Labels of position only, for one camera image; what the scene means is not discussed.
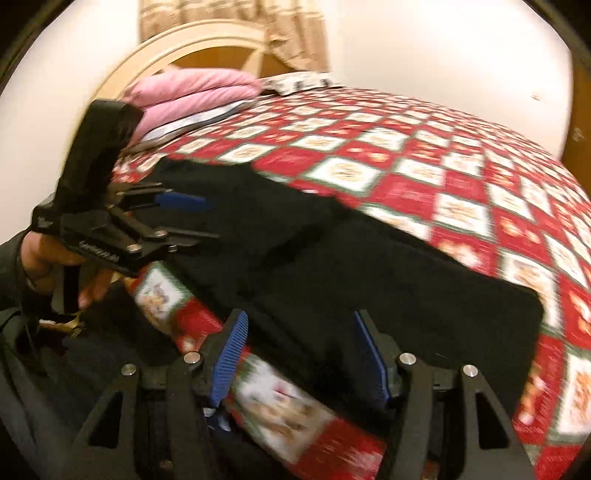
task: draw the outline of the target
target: black sleeve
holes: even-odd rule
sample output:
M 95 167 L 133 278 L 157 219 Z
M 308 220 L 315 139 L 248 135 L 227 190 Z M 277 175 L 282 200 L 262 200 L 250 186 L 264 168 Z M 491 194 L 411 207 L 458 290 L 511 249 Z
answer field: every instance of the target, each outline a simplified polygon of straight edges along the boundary
M 29 288 L 22 268 L 20 250 L 27 231 L 0 245 L 0 311 L 20 307 L 23 314 L 41 315 L 51 311 L 51 297 Z

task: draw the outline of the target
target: curtain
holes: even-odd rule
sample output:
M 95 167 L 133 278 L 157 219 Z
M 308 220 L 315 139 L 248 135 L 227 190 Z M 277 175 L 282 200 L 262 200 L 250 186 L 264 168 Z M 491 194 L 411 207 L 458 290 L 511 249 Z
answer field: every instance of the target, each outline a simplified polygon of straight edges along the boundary
M 273 55 L 294 70 L 328 71 L 324 17 L 316 0 L 142 0 L 145 41 L 196 20 L 236 18 L 265 26 Z

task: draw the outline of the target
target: black tool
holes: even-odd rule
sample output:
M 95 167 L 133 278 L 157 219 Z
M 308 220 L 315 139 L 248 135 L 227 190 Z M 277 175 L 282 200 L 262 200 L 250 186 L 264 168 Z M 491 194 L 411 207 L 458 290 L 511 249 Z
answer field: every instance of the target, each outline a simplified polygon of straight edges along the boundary
M 61 239 L 64 245 L 92 262 L 136 277 L 142 267 L 169 252 L 217 240 L 214 233 L 152 228 L 128 212 L 159 206 L 187 211 L 210 207 L 201 197 L 184 195 L 157 183 L 111 184 L 112 170 L 129 143 L 143 111 L 123 102 L 94 100 L 78 132 L 54 194 L 33 210 L 31 229 Z M 77 295 L 92 267 L 58 271 L 53 308 L 78 311 Z
M 125 365 L 76 437 L 63 480 L 139 480 L 146 466 L 137 465 L 137 454 L 147 458 L 149 478 L 156 471 L 171 480 L 222 479 L 202 409 L 219 407 L 227 396 L 247 335 L 248 316 L 234 310 L 221 332 L 170 367 Z M 153 431 L 141 428 L 141 411 L 158 394 L 164 396 L 165 431 L 151 440 L 168 441 L 167 458 L 146 456 L 150 447 L 140 447 Z
M 473 365 L 430 367 L 355 313 L 357 355 L 349 372 L 360 398 L 388 411 L 391 431 L 376 480 L 421 480 L 436 401 L 445 405 L 439 480 L 534 480 L 501 403 Z

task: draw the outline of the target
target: quilt square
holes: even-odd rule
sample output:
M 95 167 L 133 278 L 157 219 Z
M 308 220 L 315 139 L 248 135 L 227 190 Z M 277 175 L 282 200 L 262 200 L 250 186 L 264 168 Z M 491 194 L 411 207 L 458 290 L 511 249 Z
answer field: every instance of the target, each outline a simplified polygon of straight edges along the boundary
M 473 177 L 482 177 L 484 157 L 480 154 L 463 155 L 458 152 L 449 152 L 441 159 L 443 160 L 443 166 L 446 168 L 472 175 Z
M 572 220 L 573 225 L 576 227 L 577 232 L 581 237 L 581 240 L 584 242 L 585 245 L 591 248 L 591 231 L 589 230 L 589 227 L 585 224 L 584 221 L 582 221 L 576 215 L 572 216 Z
M 433 229 L 430 243 L 471 270 L 484 275 L 494 275 L 496 248 L 493 244 L 483 242 L 478 237 L 454 232 L 443 227 Z
M 486 206 L 447 193 L 437 195 L 433 220 L 480 236 L 488 238 L 492 236 L 491 221 Z
M 353 120 L 355 122 L 366 122 L 369 124 L 374 124 L 381 118 L 382 117 L 380 115 L 374 115 L 372 113 L 355 112 L 345 117 L 345 120 Z
M 390 168 L 395 157 L 395 155 L 388 150 L 357 141 L 352 141 L 343 145 L 336 151 L 336 155 L 367 163 L 380 170 L 387 170 Z
M 353 193 L 363 194 L 379 179 L 381 171 L 347 158 L 332 157 L 310 170 L 305 176 Z
M 574 281 L 587 288 L 587 280 L 585 279 L 579 261 L 577 260 L 577 257 L 574 256 L 574 253 L 551 236 L 544 234 L 544 237 L 546 238 L 548 251 L 556 266 Z
M 436 145 L 421 142 L 415 138 L 409 138 L 404 144 L 402 154 L 404 157 L 414 157 L 422 162 L 432 165 L 441 165 L 441 155 L 445 149 Z
M 290 111 L 290 113 L 293 113 L 294 115 L 315 115 L 318 112 L 320 112 L 320 108 L 312 108 L 308 105 L 298 106 Z
M 530 258 L 500 249 L 501 276 L 518 285 L 535 290 L 544 307 L 544 323 L 553 331 L 562 328 L 560 305 L 557 300 L 556 276 L 547 267 Z
M 560 178 L 560 175 L 558 175 L 558 172 L 556 172 L 556 170 L 554 168 L 548 168 L 548 167 L 542 165 L 541 169 L 544 170 L 546 175 L 551 176 L 553 179 L 558 180 L 558 181 L 562 180 Z
M 192 132 L 192 133 L 188 134 L 187 136 L 188 137 L 202 137 L 202 136 L 207 135 L 211 132 L 215 132 L 219 128 L 220 128 L 219 125 L 211 125 L 210 127 L 200 128 L 196 132 Z
M 282 177 L 295 177 L 323 159 L 324 155 L 320 152 L 284 147 L 255 160 L 252 166 Z
M 397 212 L 431 221 L 437 189 L 401 175 L 386 175 L 373 189 L 368 201 Z
M 396 130 L 375 127 L 361 134 L 357 140 L 375 145 L 376 147 L 385 148 L 386 150 L 398 152 L 402 149 L 402 145 L 407 138 L 408 135 L 397 132 Z
M 441 122 L 436 122 L 435 120 L 429 120 L 426 125 L 432 127 L 432 128 L 437 128 L 438 130 L 443 130 L 444 132 L 448 132 L 451 133 L 453 132 L 453 126 L 451 125 L 447 125 L 447 124 L 443 124 Z
M 431 226 L 412 215 L 403 215 L 402 213 L 394 212 L 387 208 L 369 203 L 359 207 L 359 210 L 426 242 L 428 242 L 431 237 Z
M 211 142 L 214 142 L 213 138 L 198 138 L 197 140 L 193 140 L 187 144 L 184 144 L 177 150 L 177 153 L 182 153 L 184 155 L 188 155 L 193 153 L 195 150 L 199 150 L 200 148 L 205 147 L 205 145 L 209 145 Z
M 560 281 L 564 338 L 578 348 L 591 350 L 591 304 L 589 294 L 568 277 Z
M 452 137 L 452 142 L 454 143 L 461 143 L 463 145 L 467 145 L 468 147 L 480 147 L 480 140 L 476 140 L 474 138 L 468 137 L 461 137 L 460 135 L 454 135 Z
M 410 158 L 400 159 L 393 171 L 437 187 L 441 187 L 445 181 L 445 170 L 443 168 Z
M 513 421 L 523 443 L 543 445 L 554 420 L 563 376 L 564 344 L 540 335 L 534 361 Z
M 566 238 L 569 239 L 570 244 L 573 247 L 573 250 L 578 253 L 578 255 L 583 258 L 588 264 L 591 264 L 591 257 L 589 256 L 589 250 L 587 250 L 587 247 L 585 247 L 583 245 L 583 242 L 581 240 L 579 240 L 579 238 L 576 235 L 573 235 L 572 233 L 568 232 L 568 231 L 564 231 L 564 234 L 566 235 Z
M 548 196 L 544 189 L 536 182 L 521 177 L 521 194 L 523 195 L 523 198 L 532 205 L 538 207 L 548 215 L 553 216 Z
M 443 190 L 446 193 L 465 198 L 466 200 L 475 200 L 479 203 L 488 202 L 484 184 L 480 180 L 459 173 L 458 171 L 446 171 Z
M 432 134 L 427 130 L 419 130 L 414 134 L 414 138 L 423 142 L 428 142 L 438 147 L 447 147 L 449 140 L 447 138 L 440 137 L 439 135 Z
M 300 134 L 272 129 L 253 138 L 252 141 L 259 144 L 283 145 L 287 142 L 293 142 L 298 137 L 300 137 Z
M 421 121 L 418 118 L 414 118 L 413 116 L 390 115 L 388 118 L 391 118 L 392 120 L 396 120 L 397 122 L 402 122 L 403 124 L 409 124 L 409 125 L 421 124 Z
M 492 216 L 495 220 L 496 238 L 502 247 L 526 255 L 544 265 L 552 265 L 544 238 L 531 222 L 498 208 L 492 209 Z
M 509 210 L 511 212 L 516 213 L 517 215 L 521 215 L 524 218 L 527 218 L 530 221 L 533 221 L 534 218 L 530 212 L 530 209 L 527 207 L 526 202 L 524 199 L 513 195 L 511 192 L 508 192 L 502 187 L 498 185 L 494 185 L 489 183 L 486 185 L 488 189 L 488 195 L 491 198 L 491 202 L 501 208 Z
M 328 127 L 336 122 L 329 118 L 308 117 L 304 120 L 298 120 L 286 127 L 281 127 L 282 130 L 291 130 L 294 132 L 313 132 L 321 127 Z
M 281 115 L 280 113 L 265 112 L 265 113 L 261 113 L 259 115 L 255 115 L 250 118 L 247 118 L 246 120 L 238 122 L 238 123 L 234 124 L 233 126 L 247 127 L 248 125 L 264 122 L 265 120 L 270 120 L 271 118 L 277 118 L 280 115 Z
M 265 153 L 269 153 L 274 148 L 275 147 L 271 145 L 246 143 L 240 145 L 238 148 L 235 148 L 234 150 L 230 150 L 229 152 L 219 157 L 219 159 L 230 163 L 247 163 L 252 160 L 256 160 Z
M 502 165 L 505 168 L 515 168 L 512 160 L 504 157 L 503 155 L 499 155 L 498 153 L 495 153 L 492 150 L 489 150 L 488 148 L 485 148 L 484 154 L 486 155 L 486 158 L 488 158 L 488 160 L 490 160 L 493 163 Z
M 341 146 L 346 140 L 343 138 L 327 137 L 324 135 L 306 135 L 291 144 L 292 147 L 303 147 L 321 152 L 331 152 Z
M 567 354 L 563 398 L 558 407 L 556 433 L 584 441 L 591 431 L 591 360 Z
M 415 110 L 407 110 L 406 112 L 404 112 L 404 115 L 413 116 L 414 118 L 418 118 L 420 120 L 425 120 L 426 118 L 429 118 L 431 116 L 430 113 L 417 112 Z
M 345 112 L 356 112 L 357 110 L 362 110 L 363 107 L 359 106 L 359 105 L 341 105 L 341 104 L 336 104 L 336 106 L 332 106 L 331 107 L 333 110 L 343 110 Z
M 236 130 L 235 132 L 231 133 L 227 136 L 227 138 L 233 139 L 243 139 L 243 138 L 250 138 L 254 137 L 255 135 L 260 135 L 263 132 L 269 130 L 269 127 L 264 125 L 254 125 L 252 127 L 244 127 Z

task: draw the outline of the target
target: metal bolt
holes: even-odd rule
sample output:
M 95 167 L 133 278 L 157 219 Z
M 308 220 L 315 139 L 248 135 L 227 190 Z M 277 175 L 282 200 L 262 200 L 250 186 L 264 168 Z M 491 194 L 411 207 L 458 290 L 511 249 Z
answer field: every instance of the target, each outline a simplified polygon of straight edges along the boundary
M 478 369 L 474 365 L 464 365 L 462 371 L 464 372 L 464 375 L 467 375 L 468 377 L 475 377 L 478 375 Z
M 411 353 L 402 353 L 400 355 L 400 361 L 404 364 L 404 365 L 414 365 L 415 363 L 417 363 L 417 357 L 415 357 L 413 354 Z
M 126 364 L 121 368 L 121 373 L 124 374 L 126 377 L 131 377 L 131 375 L 135 375 L 138 371 L 137 367 L 134 364 Z
M 183 360 L 186 364 L 196 364 L 201 360 L 201 355 L 197 352 L 185 353 Z
M 127 246 L 127 251 L 130 254 L 136 254 L 137 252 L 141 252 L 142 251 L 142 246 L 140 244 L 129 244 Z

